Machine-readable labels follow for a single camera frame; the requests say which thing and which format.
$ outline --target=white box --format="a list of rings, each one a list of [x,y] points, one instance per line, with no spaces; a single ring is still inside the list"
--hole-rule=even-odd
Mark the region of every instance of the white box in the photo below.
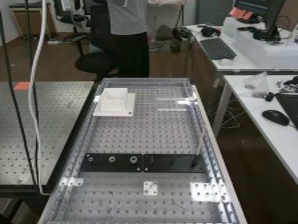
[[[235,34],[239,32],[237,28],[239,27],[255,27],[257,29],[265,29],[265,24],[258,23],[258,24],[245,24],[237,21],[233,17],[226,17],[225,22],[223,22],[223,28],[222,28],[222,33],[227,35],[230,38],[235,36]]]
[[[282,42],[271,44],[255,40],[251,32],[237,32],[233,45],[259,68],[298,70],[298,44]]]
[[[126,107],[128,89],[106,88],[101,94],[100,104],[102,112],[124,111]]]
[[[133,117],[135,94],[125,88],[105,88],[101,96],[96,97],[96,117]]]

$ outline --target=screw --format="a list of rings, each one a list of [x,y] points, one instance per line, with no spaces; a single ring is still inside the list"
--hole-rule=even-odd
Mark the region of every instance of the screw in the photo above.
[[[114,162],[116,162],[116,158],[114,158],[114,156],[110,156],[110,157],[109,157],[109,162],[110,162],[110,163],[114,163]]]
[[[132,164],[135,164],[135,163],[137,163],[137,156],[132,156],[132,157],[130,157],[130,163],[132,163]]]

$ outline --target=red sticker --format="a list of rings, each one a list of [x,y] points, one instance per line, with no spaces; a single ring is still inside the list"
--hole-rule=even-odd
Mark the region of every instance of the red sticker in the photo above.
[[[29,82],[18,82],[14,86],[14,91],[28,91],[30,83]]]

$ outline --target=black chair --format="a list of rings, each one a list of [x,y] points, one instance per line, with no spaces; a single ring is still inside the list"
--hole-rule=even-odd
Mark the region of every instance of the black chair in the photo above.
[[[109,74],[117,67],[109,10],[104,1],[90,7],[90,44],[98,48],[98,52],[81,54],[74,66],[84,72],[97,74],[97,80],[101,80],[110,77]]]
[[[70,4],[74,4],[74,10],[77,11],[81,8],[81,1],[80,0],[53,0],[54,3],[54,12],[56,12],[56,19],[61,22],[61,23],[66,23],[73,25],[73,33],[72,35],[66,36],[64,38],[64,41],[72,41],[76,42],[78,37],[86,37],[88,34],[85,33],[78,33],[77,32],[77,27],[82,28],[82,23],[88,21],[88,17],[85,15],[80,15],[73,13],[73,10],[69,8],[64,8],[64,3],[68,1]],[[81,48],[81,44],[78,42],[77,43],[77,47],[80,52],[82,53],[82,48]]]

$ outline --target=black metal bracket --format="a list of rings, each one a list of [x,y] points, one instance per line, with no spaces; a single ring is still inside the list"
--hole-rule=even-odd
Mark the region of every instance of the black metal bracket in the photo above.
[[[201,155],[86,153],[81,172],[205,173]]]
[[[205,173],[199,155],[146,154],[143,155],[146,173]]]
[[[141,172],[141,154],[86,153],[81,165],[82,172]]]

